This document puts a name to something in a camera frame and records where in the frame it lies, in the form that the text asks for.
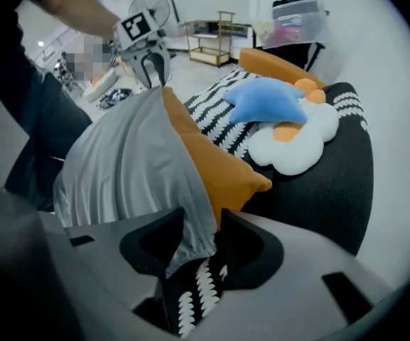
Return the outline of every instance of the human arm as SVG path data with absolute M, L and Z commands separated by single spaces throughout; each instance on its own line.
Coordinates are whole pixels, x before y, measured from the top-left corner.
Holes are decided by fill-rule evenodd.
M 33 0 L 33 2 L 77 31 L 113 39 L 113 25 L 119 18 L 98 0 Z

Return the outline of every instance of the blue star pillow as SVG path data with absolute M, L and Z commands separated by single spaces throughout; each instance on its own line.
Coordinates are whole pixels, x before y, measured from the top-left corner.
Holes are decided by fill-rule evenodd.
M 298 104 L 305 97 L 300 89 L 275 78 L 258 77 L 227 91 L 223 99 L 234 105 L 230 123 L 250 121 L 307 122 Z

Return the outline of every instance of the black chair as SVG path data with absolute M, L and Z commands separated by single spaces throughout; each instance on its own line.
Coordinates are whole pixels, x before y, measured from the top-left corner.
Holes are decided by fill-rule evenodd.
M 276 0 L 273 2 L 273 8 L 279 5 L 284 5 L 288 3 L 292 3 L 295 1 L 302 1 L 302 0 Z M 261 49 L 263 50 L 262 47 L 257 47 L 257 37 L 253 35 L 253 48 Z M 315 43 L 316 48 L 314 53 L 312 54 L 312 58 L 310 62 L 308 63 L 308 54 L 309 54 L 309 49 L 311 48 L 311 43 L 304 43 L 304 44 L 292 44 L 292 45 L 285 45 L 282 47 L 275 47 L 275 48 L 267 48 L 264 51 L 271 53 L 272 55 L 275 55 L 276 57 L 280 57 L 290 63 L 293 63 L 294 65 L 297 65 L 300 68 L 305 69 L 306 71 L 309 71 L 312 65 L 314 64 L 315 60 L 318 57 L 319 52 L 322 49 L 325 49 L 325 46 L 321 43 Z

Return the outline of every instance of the white floor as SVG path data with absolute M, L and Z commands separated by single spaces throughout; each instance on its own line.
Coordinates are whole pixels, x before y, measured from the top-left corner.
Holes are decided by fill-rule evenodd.
M 171 60 L 170 77 L 167 86 L 172 87 L 181 102 L 186 102 L 194 94 L 197 94 L 209 86 L 213 85 L 222 77 L 237 69 L 237 65 L 230 63 L 217 68 L 206 63 L 199 63 L 189 60 L 187 53 L 177 53 Z M 130 88 L 135 93 L 146 90 L 146 88 L 134 77 L 133 72 L 128 70 L 126 74 L 121 66 L 116 68 L 119 79 L 108 91 L 116 88 Z M 153 87 L 160 85 L 156 72 L 150 74 Z M 77 105 L 80 106 L 93 121 L 102 117 L 107 110 L 98 107 L 99 100 L 88 102 L 86 99 L 79 99 Z

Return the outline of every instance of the orange pillow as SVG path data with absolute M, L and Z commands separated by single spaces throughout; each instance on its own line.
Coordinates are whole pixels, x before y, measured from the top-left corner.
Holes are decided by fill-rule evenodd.
M 271 188 L 268 178 L 255 173 L 249 164 L 214 145 L 200 133 L 188 110 L 170 87 L 162 91 L 170 123 L 179 134 L 197 168 L 220 227 L 222 208 L 240 211 L 255 192 Z

